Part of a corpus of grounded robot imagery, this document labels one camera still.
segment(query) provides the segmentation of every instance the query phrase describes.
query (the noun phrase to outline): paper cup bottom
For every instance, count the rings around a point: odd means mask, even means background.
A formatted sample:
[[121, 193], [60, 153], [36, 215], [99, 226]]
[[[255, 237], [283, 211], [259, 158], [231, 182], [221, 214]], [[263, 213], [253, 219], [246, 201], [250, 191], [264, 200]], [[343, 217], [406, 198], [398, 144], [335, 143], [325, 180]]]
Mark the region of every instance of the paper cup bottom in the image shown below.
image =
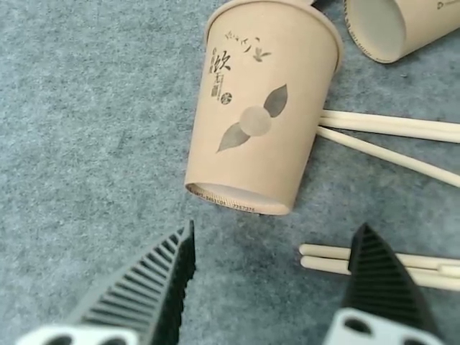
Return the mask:
[[350, 35], [371, 59], [391, 63], [403, 54], [405, 23], [395, 0], [346, 0]]
[[286, 205], [267, 196], [216, 183], [190, 183], [186, 188], [193, 194], [221, 206], [234, 208], [240, 211], [285, 215], [291, 210]]

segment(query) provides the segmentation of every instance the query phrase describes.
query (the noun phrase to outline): gray carpet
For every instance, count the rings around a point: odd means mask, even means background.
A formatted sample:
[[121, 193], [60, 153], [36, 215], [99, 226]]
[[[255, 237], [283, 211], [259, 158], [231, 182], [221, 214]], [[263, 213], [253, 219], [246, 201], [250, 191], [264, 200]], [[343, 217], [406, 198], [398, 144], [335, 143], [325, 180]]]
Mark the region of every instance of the gray carpet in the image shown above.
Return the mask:
[[[321, 344], [346, 278], [300, 267], [368, 221], [399, 252], [458, 256], [460, 192], [317, 139], [295, 210], [258, 216], [183, 178], [203, 26], [224, 0], [0, 1], [0, 343], [63, 320], [150, 241], [196, 221], [181, 344]], [[460, 31], [394, 65], [345, 41], [330, 109], [460, 122]], [[460, 173], [460, 146], [355, 137]], [[423, 289], [450, 344], [460, 294]]]

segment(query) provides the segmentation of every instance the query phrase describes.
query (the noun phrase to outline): leaf print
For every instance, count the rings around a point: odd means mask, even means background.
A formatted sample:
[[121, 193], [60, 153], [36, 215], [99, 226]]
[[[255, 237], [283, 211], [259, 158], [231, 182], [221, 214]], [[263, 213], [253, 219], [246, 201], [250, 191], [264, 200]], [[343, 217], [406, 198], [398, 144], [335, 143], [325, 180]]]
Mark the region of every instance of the leaf print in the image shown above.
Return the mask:
[[288, 102], [288, 86], [285, 84], [276, 90], [273, 90], [264, 103], [264, 108], [270, 113], [271, 117], [281, 114]]
[[226, 130], [222, 137], [221, 144], [218, 147], [217, 152], [231, 149], [244, 144], [249, 140], [250, 136], [244, 133], [239, 126], [239, 123], [232, 124], [229, 129]]

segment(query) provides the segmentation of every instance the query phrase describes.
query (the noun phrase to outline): beige paper cup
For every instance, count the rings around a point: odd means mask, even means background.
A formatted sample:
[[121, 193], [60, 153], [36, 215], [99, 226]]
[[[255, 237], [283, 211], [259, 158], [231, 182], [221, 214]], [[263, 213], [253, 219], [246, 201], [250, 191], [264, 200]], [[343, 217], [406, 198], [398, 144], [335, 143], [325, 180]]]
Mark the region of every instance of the beige paper cup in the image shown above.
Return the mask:
[[185, 186], [222, 206], [287, 214], [339, 66], [339, 34], [302, 0], [233, 0], [206, 37]]
[[393, 63], [460, 27], [460, 0], [344, 0], [350, 35], [369, 58]]

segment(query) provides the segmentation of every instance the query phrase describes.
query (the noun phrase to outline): chopstick pair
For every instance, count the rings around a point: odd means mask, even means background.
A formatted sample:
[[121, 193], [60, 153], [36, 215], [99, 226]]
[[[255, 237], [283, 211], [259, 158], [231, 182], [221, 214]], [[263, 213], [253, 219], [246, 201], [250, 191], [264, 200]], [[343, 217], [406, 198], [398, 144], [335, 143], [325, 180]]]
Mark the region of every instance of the chopstick pair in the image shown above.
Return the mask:
[[460, 143], [460, 124], [325, 110], [317, 131], [321, 137], [460, 188], [460, 175], [322, 126]]
[[[300, 263], [304, 268], [350, 275], [350, 249], [316, 244], [302, 244]], [[396, 254], [414, 280], [427, 288], [460, 291], [460, 260]]]

